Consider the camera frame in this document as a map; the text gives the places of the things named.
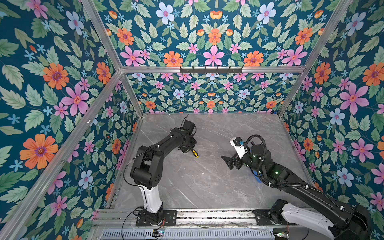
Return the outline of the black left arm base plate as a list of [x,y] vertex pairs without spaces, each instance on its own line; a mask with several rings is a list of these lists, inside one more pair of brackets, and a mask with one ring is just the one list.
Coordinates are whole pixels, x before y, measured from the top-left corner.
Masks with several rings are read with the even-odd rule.
[[173,227],[176,225],[177,213],[176,210],[162,210],[156,214],[145,210],[139,211],[136,227]]

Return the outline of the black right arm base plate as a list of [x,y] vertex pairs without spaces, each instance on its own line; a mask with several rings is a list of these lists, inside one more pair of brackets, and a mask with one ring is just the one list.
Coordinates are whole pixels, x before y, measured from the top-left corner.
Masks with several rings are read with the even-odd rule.
[[252,213],[255,215],[257,225],[261,226],[296,226],[297,224],[287,222],[280,213],[271,212],[269,209],[256,209]]

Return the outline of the yellow black handled screwdriver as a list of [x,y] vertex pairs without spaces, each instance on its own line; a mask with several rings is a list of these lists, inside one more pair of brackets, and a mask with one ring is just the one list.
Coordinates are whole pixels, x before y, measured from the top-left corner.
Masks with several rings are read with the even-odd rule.
[[192,150],[192,153],[193,153],[193,155],[195,156],[195,158],[198,158],[198,157],[199,157],[199,154],[197,153],[197,151]]

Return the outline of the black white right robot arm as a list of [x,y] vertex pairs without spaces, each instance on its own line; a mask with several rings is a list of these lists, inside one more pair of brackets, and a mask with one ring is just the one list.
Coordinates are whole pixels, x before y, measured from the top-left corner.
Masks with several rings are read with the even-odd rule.
[[369,211],[351,207],[327,196],[302,180],[298,175],[272,160],[271,152],[262,144],[252,147],[233,144],[236,153],[221,158],[230,169],[245,166],[257,173],[260,181],[269,188],[284,191],[311,208],[303,210],[287,201],[278,200],[271,210],[271,220],[284,219],[287,223],[301,225],[331,240],[368,240],[371,237]]

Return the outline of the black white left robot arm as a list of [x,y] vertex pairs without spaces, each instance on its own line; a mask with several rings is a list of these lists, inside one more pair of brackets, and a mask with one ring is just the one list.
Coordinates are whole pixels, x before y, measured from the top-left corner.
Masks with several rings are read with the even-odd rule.
[[199,155],[195,150],[197,141],[196,125],[184,120],[179,128],[173,128],[170,133],[158,143],[149,147],[141,146],[133,159],[130,177],[134,185],[138,186],[144,200],[144,218],[153,226],[157,226],[164,220],[164,204],[160,198],[158,184],[163,176],[165,157],[177,149],[184,154],[192,153],[194,157]]

